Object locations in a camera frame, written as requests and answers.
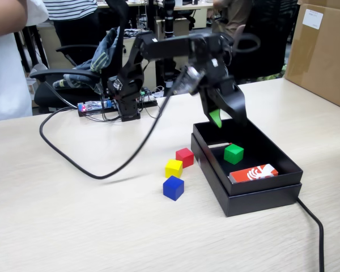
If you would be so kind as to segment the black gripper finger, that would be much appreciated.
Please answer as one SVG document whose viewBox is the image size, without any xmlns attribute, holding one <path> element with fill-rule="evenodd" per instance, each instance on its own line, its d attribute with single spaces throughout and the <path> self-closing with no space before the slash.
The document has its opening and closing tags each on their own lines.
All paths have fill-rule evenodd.
<svg viewBox="0 0 340 272">
<path fill-rule="evenodd" d="M 217 106 L 225 111 L 239 125 L 247 124 L 245 96 L 233 76 L 221 80 L 217 89 Z"/>
<path fill-rule="evenodd" d="M 205 116 L 218 128 L 222 127 L 220 118 L 219 94 L 214 88 L 204 87 L 199 91 Z"/>
</svg>

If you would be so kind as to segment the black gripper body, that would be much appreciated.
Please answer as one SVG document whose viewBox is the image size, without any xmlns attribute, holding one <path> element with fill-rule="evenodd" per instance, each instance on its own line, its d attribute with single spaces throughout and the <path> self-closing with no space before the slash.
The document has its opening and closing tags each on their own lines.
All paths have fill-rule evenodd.
<svg viewBox="0 0 340 272">
<path fill-rule="evenodd" d="M 212 88 L 227 77 L 223 58 L 233 44 L 234 39 L 221 32 L 189 36 L 188 64 L 202 77 L 198 88 Z"/>
</svg>

